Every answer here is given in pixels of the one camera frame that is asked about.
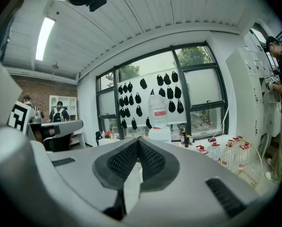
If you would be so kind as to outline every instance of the white sneaker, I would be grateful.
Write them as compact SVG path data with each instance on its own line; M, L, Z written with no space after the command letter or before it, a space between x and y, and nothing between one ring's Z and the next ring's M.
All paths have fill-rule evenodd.
M271 172L266 172L266 173L265 173L265 177L266 177L269 181L272 181L272 182L274 182L274 183L277 183L276 181L274 181L274 180L272 179L272 173L271 173Z
M266 161L267 161L268 165L270 165L270 166L272 165L272 159L271 158L268 158Z

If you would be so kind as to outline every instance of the black and white sign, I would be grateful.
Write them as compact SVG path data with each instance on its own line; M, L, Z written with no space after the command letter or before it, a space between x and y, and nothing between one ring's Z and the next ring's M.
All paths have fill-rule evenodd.
M27 124L32 117L32 111L34 111L33 108L17 101L9 116L8 125L25 134Z

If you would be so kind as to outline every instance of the backpack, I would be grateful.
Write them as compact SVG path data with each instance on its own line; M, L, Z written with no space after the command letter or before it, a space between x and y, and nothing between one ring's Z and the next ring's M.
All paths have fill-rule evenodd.
M53 114L53 122L63 122L64 117L62 115L64 108L61 108L60 111L58 112L57 107L54 108L54 114Z

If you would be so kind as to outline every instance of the tree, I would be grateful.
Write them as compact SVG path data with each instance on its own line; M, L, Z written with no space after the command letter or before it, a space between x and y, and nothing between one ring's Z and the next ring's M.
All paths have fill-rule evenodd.
M125 81L140 76L140 66L127 65L121 67L118 71L119 71L119 81ZM109 73L105 76L105 78L111 81L110 83L107 84L107 87L112 87L114 84L114 74Z
M177 53L181 67L210 63L211 60L204 47L184 48Z

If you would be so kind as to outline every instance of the brick wall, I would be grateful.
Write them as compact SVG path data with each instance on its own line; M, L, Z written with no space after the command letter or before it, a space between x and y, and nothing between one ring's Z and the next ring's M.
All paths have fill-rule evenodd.
M14 80L22 89L22 93L18 101L22 102L24 95L30 95L32 104L44 113L44 122L49 122L50 95L77 97L77 87L72 85L56 85L53 82L51 84L49 81L47 83L34 82L28 81L28 78L27 80Z

